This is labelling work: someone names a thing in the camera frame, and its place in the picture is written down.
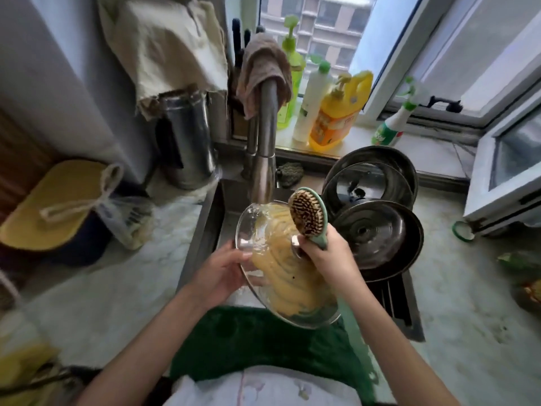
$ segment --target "kitchen faucet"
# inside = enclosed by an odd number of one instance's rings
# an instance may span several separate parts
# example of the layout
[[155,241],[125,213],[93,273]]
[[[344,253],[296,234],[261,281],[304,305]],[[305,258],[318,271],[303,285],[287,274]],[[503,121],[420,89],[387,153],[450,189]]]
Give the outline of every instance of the kitchen faucet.
[[248,180],[250,202],[268,204],[276,187],[276,122],[278,92],[272,78],[260,85],[257,122],[250,121],[242,176]]

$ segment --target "green brush handle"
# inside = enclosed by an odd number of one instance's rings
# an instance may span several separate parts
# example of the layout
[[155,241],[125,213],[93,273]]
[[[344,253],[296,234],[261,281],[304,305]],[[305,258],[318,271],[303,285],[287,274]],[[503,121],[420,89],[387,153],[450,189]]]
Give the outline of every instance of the green brush handle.
[[322,251],[325,251],[325,250],[327,250],[327,244],[328,244],[328,242],[327,242],[327,224],[328,224],[327,208],[325,208],[325,204],[323,203],[323,200],[321,199],[321,197],[318,195],[318,193],[316,191],[314,191],[311,188],[307,188],[307,187],[301,187],[301,188],[297,189],[297,191],[300,190],[300,189],[304,189],[305,191],[308,191],[312,195],[314,195],[314,197],[318,200],[321,211],[323,211],[323,231],[321,232],[321,234],[316,235],[314,237],[309,237],[308,239],[310,239],[317,246],[319,246],[319,248]]

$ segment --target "white bottle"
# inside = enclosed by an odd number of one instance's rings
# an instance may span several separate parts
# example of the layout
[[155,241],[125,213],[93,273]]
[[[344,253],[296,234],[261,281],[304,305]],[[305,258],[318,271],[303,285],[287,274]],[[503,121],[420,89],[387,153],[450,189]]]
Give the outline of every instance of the white bottle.
[[308,77],[305,95],[302,98],[301,109],[293,130],[295,141],[307,142],[310,131],[318,117],[321,101],[332,84],[333,77],[329,74],[331,64],[321,61],[317,71],[312,71]]

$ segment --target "towel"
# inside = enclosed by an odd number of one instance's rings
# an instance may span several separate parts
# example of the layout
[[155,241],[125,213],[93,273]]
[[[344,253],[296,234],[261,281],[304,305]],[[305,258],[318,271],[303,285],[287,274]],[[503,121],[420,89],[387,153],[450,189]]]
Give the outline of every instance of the towel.
[[278,105],[291,100],[293,82],[286,53],[274,38],[264,32],[255,34],[244,50],[244,59],[236,95],[249,120],[259,110],[259,84],[274,78],[278,90]]
[[157,97],[197,84],[227,91],[225,36],[212,3],[191,0],[98,0],[107,44],[132,79],[145,118]]

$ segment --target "brown towel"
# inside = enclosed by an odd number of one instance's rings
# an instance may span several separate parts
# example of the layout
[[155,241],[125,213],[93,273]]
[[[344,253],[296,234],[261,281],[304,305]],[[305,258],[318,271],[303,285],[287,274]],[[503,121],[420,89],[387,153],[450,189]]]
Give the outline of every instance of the brown towel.
[[236,95],[244,106],[247,120],[259,110],[259,84],[269,78],[276,79],[278,106],[291,100],[291,67],[286,53],[271,35],[261,32],[253,35],[244,52]]

